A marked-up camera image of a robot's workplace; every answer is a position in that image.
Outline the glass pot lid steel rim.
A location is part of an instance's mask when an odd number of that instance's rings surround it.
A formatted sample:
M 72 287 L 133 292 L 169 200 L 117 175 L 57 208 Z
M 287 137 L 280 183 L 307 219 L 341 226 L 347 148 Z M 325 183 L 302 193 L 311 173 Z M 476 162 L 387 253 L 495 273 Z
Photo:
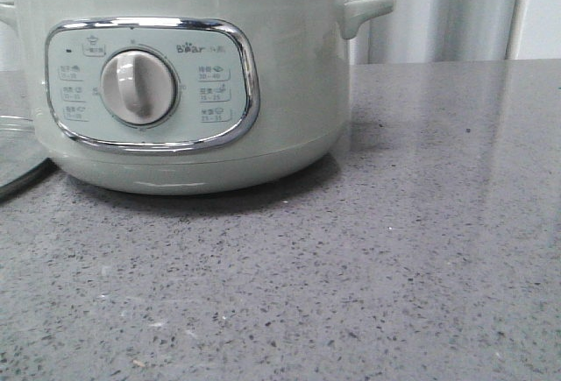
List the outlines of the glass pot lid steel rim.
M 1 115 L 1 201 L 32 185 L 54 169 L 35 136 L 33 121 Z

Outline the light green electric cooking pot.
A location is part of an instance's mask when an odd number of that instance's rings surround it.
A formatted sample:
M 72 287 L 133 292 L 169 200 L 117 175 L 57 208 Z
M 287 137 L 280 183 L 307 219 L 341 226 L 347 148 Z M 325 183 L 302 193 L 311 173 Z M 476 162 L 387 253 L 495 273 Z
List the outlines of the light green electric cooking pot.
M 349 119 L 348 42 L 395 0 L 12 0 L 38 141 L 79 180 L 207 194 L 320 159 Z

